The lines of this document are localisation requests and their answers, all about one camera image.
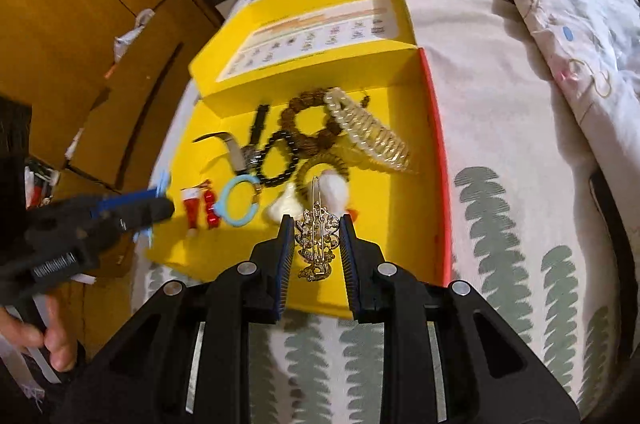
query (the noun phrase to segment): beaded bracelet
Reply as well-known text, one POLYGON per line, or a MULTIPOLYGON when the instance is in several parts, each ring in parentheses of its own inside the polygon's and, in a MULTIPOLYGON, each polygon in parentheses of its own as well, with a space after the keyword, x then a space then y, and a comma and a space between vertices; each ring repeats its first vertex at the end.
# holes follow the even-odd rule
MULTIPOLYGON (((333 118, 329 118, 324 128, 313 136, 302 133, 296 127, 296 115, 313 106, 324 106, 324 94, 328 90, 328 88, 317 88, 310 92, 302 92, 298 97, 291 99, 288 107, 280 114, 280 125, 283 130, 291 134, 302 158, 313 157, 320 152, 327 151, 335 144, 342 131, 340 125, 333 118)), ((369 99, 369 96, 366 96, 362 100, 363 108, 367 107, 369 99)))
POLYGON ((308 200, 308 191, 305 186, 306 173, 313 166, 317 166, 318 164, 329 164, 330 166, 333 166, 347 182, 349 181, 349 169, 340 157, 329 152, 319 153, 300 166, 298 174, 296 175, 296 191, 303 200, 308 200))
POLYGON ((293 172, 296 170, 296 166, 298 165, 298 148, 296 144, 293 142, 293 137, 288 131, 280 130, 271 135, 269 140, 267 141, 266 146, 263 150, 259 151, 255 157, 255 175, 258 177, 260 183, 267 187, 273 188, 274 186, 279 186, 280 184, 284 184, 289 178, 293 175, 293 172), (284 139, 289 147, 289 151, 291 152, 291 160, 289 162, 289 166, 285 169, 280 175, 277 177, 273 177, 268 179, 262 173, 262 165, 264 164, 264 159, 267 157, 267 153, 276 143, 276 141, 284 139))

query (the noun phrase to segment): yellow box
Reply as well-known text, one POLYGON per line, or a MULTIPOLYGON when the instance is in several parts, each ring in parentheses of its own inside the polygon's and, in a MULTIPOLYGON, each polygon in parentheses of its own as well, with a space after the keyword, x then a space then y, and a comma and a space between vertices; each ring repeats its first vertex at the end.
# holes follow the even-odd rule
MULTIPOLYGON (((351 164, 348 207, 358 211, 358 237, 379 244, 387 260, 419 279, 448 282, 449 197, 442 132, 424 51, 415 45, 404 0, 259 0, 220 29, 191 62, 190 71, 203 99, 172 165, 168 195, 175 199, 175 215, 154 229, 149 258, 199 280, 213 280, 246 260, 257 242, 274 238, 278 227, 262 210, 281 194, 284 184, 263 189, 258 215, 241 228, 222 222, 207 230, 201 204, 200 230, 186 238, 180 190, 209 179, 219 193, 234 176, 221 140, 191 141, 205 133, 228 131, 244 146, 255 109, 270 104, 258 144, 263 147, 280 129, 280 112, 290 98, 317 87, 339 86, 355 99, 368 94, 368 110, 412 152, 412 171, 389 172, 349 150, 345 135, 338 138, 335 151, 351 164), (252 55, 256 53, 260 60, 252 55)), ((315 133, 326 115, 324 109, 311 108, 301 112, 296 123, 303 133, 315 133)), ((263 171, 275 176, 285 166, 282 155, 272 150, 263 171)), ((323 167, 314 168, 313 174, 323 167)), ((246 212, 251 196, 248 184, 233 190, 232 216, 246 212)), ((319 282, 297 278, 305 265, 296 255, 287 306, 350 318, 340 258, 331 263, 332 275, 319 282)))

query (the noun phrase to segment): red object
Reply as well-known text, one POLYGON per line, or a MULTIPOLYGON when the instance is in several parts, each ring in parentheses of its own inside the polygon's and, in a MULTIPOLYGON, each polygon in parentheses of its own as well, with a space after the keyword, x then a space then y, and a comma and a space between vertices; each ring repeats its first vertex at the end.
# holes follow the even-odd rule
POLYGON ((356 220, 358 219, 358 211, 356 211, 355 209, 347 209, 347 213, 349 213, 351 221, 355 224, 356 220))
POLYGON ((204 190, 202 194, 202 199, 204 200, 204 212, 207 215, 207 227, 209 229, 215 229, 220 226, 220 217, 216 214, 216 211, 213 208, 213 204, 216 203, 216 194, 212 191, 210 187, 211 182, 205 180, 198 187, 204 190))
POLYGON ((441 238, 436 237, 434 242, 438 247, 440 263, 436 267, 436 271, 440 274, 440 284, 447 286, 451 282, 451 203, 449 196, 449 175, 447 173, 447 154, 444 147, 444 135, 442 133, 442 123, 440 121, 440 110, 438 109, 438 99, 436 98, 436 90, 431 77, 431 69, 424 49, 420 48, 420 62, 422 64, 422 73, 424 74, 424 84, 426 86, 427 104, 431 113, 432 121, 429 123, 431 134, 436 145, 436 157, 438 167, 440 168, 439 189, 440 189, 440 208, 442 217, 440 219, 440 230, 438 233, 441 238))
POLYGON ((200 199, 198 197, 182 197, 182 204, 184 210, 187 212, 187 223, 189 229, 198 228, 198 207, 200 205, 200 199))
POLYGON ((209 229, 220 226, 220 217, 216 213, 207 213, 207 225, 209 229))
POLYGON ((204 200, 204 203, 207 204, 207 205, 216 203, 216 195, 209 188, 204 190, 204 194, 202 195, 202 199, 204 200))
POLYGON ((37 208, 40 205, 40 201, 42 200, 42 186, 35 185, 33 187, 33 193, 31 194, 31 199, 29 200, 29 205, 27 208, 37 208))

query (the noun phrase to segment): gold brooch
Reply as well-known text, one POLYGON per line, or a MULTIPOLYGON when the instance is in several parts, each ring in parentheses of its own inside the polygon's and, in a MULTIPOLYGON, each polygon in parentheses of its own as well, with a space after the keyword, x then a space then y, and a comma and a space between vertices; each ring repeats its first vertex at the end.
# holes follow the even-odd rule
POLYGON ((330 262, 335 258, 334 249, 340 245, 338 217, 322 207, 320 182, 314 177, 311 182, 311 210, 305 210, 301 220, 296 221, 296 243, 302 259, 309 264, 298 274, 307 281, 327 279, 331 274, 330 262))

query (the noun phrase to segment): finger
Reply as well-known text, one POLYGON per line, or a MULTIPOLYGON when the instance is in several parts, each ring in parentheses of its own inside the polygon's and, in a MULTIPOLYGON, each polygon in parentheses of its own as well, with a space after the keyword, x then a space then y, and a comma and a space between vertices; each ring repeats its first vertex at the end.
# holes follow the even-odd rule
POLYGON ((76 336, 72 332, 72 326, 68 321, 67 312, 60 299, 55 295, 45 296, 47 312, 49 313, 49 328, 55 328, 66 335, 69 341, 75 341, 76 336))
POLYGON ((55 353, 52 353, 49 357, 51 366, 58 372, 68 372, 72 370, 76 365, 76 358, 78 356, 78 344, 69 344, 55 353))
POLYGON ((44 343, 44 337, 36 327, 18 321, 4 308, 0 308, 0 334, 13 346, 39 348, 44 343))
POLYGON ((44 345, 51 353, 55 353, 70 344, 69 336, 62 327, 51 326, 44 334, 44 345))
POLYGON ((14 349, 16 350, 16 352, 20 353, 20 354, 24 354, 25 356, 30 356, 31 353, 24 347, 24 346, 18 346, 16 344, 13 345, 14 349))
POLYGON ((51 352, 50 364, 59 372, 68 372, 76 365, 78 342, 69 331, 60 300, 53 295, 47 295, 46 305, 49 327, 45 333, 44 345, 51 352))

